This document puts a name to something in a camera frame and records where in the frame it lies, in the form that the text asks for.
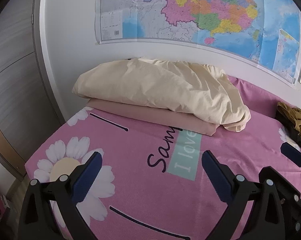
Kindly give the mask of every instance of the beige pillow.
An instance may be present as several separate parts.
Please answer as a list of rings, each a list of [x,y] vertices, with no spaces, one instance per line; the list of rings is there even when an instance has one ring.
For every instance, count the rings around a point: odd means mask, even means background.
[[[86,106],[146,122],[173,126],[212,136],[219,124],[205,122],[193,114],[173,112],[169,109],[135,106],[92,98]]]
[[[184,61],[134,58],[100,64],[80,75],[73,93],[194,114],[231,131],[244,129],[251,117],[223,70]]]

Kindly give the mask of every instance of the flower center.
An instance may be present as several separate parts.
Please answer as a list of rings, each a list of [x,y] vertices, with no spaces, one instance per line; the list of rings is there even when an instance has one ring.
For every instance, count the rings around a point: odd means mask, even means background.
[[[68,157],[62,158],[54,164],[49,175],[49,181],[56,181],[59,176],[63,174],[70,175],[78,165],[80,165],[80,162],[78,160]]]

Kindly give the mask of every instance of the wooden panel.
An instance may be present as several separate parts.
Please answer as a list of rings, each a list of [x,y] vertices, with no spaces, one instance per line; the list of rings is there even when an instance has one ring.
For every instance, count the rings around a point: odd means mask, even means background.
[[[25,161],[18,155],[14,148],[9,144],[0,130],[0,163],[11,172],[16,178],[20,179],[26,174]]]
[[[49,98],[49,101],[52,104],[52,107],[55,110],[55,113],[58,117],[58,120],[61,125],[65,123],[65,119],[62,115],[62,112],[59,109],[59,106],[56,102],[52,87],[49,82],[49,78],[47,76],[46,67],[44,63],[43,58],[43,52],[42,52],[42,45],[41,45],[41,35],[40,35],[40,3],[41,0],[34,0],[34,6],[33,6],[33,37],[34,37],[34,47],[35,47],[35,55],[37,59],[37,64],[40,70],[40,75],[42,77],[42,81],[47,93],[47,96]]]
[[[0,71],[34,51],[33,0],[10,0],[0,14]]]
[[[0,130],[25,161],[59,127],[38,72],[35,53],[0,73]]]

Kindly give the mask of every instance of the black cloth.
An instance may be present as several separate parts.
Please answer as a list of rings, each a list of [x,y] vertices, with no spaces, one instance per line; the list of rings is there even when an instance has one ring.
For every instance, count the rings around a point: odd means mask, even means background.
[[[289,137],[301,148],[301,137],[299,136],[299,132],[295,130],[293,123],[278,110],[276,111],[275,119],[281,122],[281,124],[286,128]]]

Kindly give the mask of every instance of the wooden floor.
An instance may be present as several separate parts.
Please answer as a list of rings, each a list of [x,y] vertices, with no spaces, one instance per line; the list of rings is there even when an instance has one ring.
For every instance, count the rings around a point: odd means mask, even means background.
[[[26,190],[28,188],[28,185],[30,183],[29,177],[26,175],[24,180],[22,181],[21,185],[18,187],[17,191],[12,196],[12,203],[17,211],[17,217],[15,220],[15,223],[13,224],[12,230],[15,234],[15,239],[17,239],[17,232],[18,232],[18,221],[21,214],[21,209],[23,205],[23,200],[26,194]]]

